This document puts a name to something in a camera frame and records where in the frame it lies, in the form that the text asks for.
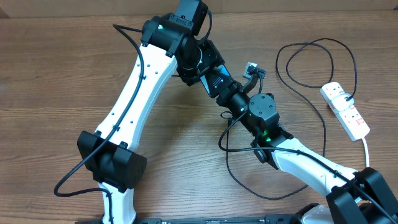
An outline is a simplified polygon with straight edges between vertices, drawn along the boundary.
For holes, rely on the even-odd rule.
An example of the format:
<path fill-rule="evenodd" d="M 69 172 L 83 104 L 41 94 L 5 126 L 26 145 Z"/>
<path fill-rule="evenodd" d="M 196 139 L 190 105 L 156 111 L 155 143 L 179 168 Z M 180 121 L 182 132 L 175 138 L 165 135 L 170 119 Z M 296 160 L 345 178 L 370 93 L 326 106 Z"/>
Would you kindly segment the Samsung Galaxy smartphone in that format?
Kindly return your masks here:
<path fill-rule="evenodd" d="M 224 88 L 232 84 L 233 78 L 225 65 L 220 65 L 205 72 L 205 74 L 200 77 L 200 81 L 209 97 L 215 98 Z"/>

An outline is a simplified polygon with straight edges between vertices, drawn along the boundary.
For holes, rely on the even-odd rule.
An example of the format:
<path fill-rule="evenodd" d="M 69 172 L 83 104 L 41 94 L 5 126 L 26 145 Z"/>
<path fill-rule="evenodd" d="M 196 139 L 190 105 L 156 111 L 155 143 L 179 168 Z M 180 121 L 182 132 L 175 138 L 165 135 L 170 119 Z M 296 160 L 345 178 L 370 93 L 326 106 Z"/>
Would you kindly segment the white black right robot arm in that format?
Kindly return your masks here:
<path fill-rule="evenodd" d="M 296 215 L 295 222 L 397 223 L 397 199 L 383 176 L 371 167 L 357 171 L 341 166 L 305 147 L 279 124 L 272 94 L 248 96 L 256 85 L 256 76 L 244 86 L 222 73 L 201 81 L 208 94 L 254 136 L 249 151 L 326 198 L 326 206 L 307 206 Z"/>

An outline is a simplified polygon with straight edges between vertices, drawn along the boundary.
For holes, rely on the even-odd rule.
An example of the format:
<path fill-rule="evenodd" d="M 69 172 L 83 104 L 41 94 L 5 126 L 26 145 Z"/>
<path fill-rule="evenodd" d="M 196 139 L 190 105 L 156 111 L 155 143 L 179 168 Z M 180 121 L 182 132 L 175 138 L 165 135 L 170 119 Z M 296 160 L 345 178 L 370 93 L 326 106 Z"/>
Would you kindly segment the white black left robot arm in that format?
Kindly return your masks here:
<path fill-rule="evenodd" d="M 101 223 L 134 223 L 134 188 L 147 160 L 136 153 L 146 119 L 173 74 L 186 85 L 223 73 L 224 61 L 199 32 L 211 11 L 202 1 L 181 1 L 174 13 L 154 16 L 141 29 L 137 60 L 115 105 L 94 133 L 82 132 L 77 146 L 103 194 Z"/>

